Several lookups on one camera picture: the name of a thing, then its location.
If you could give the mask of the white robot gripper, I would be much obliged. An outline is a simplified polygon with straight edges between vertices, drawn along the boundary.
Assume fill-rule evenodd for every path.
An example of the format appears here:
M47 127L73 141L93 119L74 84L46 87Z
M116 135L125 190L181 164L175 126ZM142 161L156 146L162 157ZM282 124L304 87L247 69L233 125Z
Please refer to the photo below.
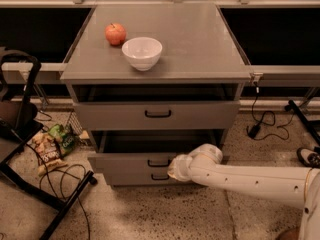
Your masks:
M167 174L169 177L181 182L188 182L191 180L189 176L189 165L192 162L192 158L189 155L178 155L170 163Z

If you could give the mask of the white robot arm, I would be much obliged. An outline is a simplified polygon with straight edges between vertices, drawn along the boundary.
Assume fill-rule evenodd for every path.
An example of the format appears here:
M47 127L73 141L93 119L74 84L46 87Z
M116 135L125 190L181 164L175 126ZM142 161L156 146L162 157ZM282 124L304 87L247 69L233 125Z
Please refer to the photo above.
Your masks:
M320 170L307 167L229 166L222 151L203 144L177 155L168 175L178 181L268 199L302 211L298 240L320 240Z

